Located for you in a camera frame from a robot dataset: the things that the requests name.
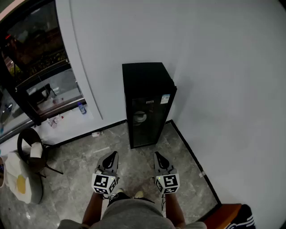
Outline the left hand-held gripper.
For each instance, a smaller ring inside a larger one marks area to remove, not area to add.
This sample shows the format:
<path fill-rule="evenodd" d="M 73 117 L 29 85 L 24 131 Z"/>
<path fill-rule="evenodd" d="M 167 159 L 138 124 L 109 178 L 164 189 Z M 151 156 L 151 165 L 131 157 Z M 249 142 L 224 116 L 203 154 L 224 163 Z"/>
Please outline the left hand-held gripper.
<path fill-rule="evenodd" d="M 102 156 L 92 174 L 91 187 L 94 192 L 102 195 L 110 195 L 113 193 L 118 184 L 118 152 L 108 153 Z"/>

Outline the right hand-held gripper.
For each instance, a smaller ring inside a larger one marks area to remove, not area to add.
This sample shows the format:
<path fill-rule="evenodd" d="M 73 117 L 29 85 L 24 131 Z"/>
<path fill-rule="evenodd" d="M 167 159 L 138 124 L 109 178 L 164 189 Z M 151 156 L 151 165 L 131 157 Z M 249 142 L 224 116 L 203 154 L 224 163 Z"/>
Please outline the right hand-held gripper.
<path fill-rule="evenodd" d="M 159 152 L 154 153 L 154 170 L 156 173 L 160 173 L 161 170 L 170 170 L 155 177 L 155 185 L 160 194 L 172 194 L 178 191 L 180 187 L 179 174 L 169 160 Z"/>

